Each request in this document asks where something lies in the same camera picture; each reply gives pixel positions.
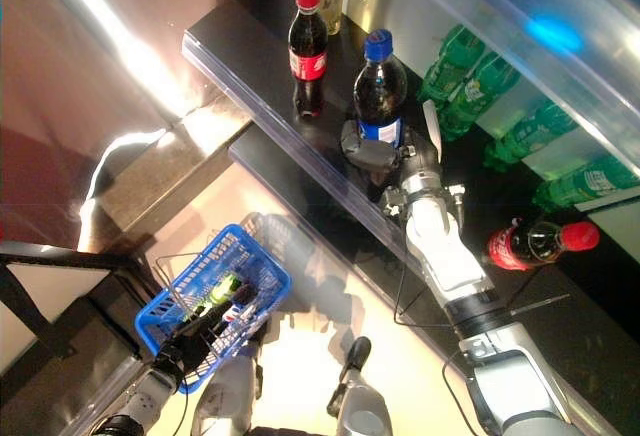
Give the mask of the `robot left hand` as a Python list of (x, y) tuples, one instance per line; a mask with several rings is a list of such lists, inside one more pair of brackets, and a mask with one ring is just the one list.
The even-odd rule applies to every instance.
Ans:
[(151, 368), (168, 374), (176, 382), (182, 381), (205, 360), (217, 339), (215, 329), (224, 314), (232, 307), (231, 301), (213, 307), (206, 314), (182, 323), (160, 346)]

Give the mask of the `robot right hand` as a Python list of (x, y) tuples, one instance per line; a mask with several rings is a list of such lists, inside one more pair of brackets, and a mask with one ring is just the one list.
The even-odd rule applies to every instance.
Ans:
[(364, 139), (359, 135), (357, 122), (347, 120), (340, 134), (344, 156), (356, 167), (370, 172), (399, 169), (401, 182), (416, 175), (440, 179), (442, 139), (434, 101), (424, 102), (422, 112), (426, 136), (409, 127), (404, 133), (404, 144), (398, 148), (388, 142)]

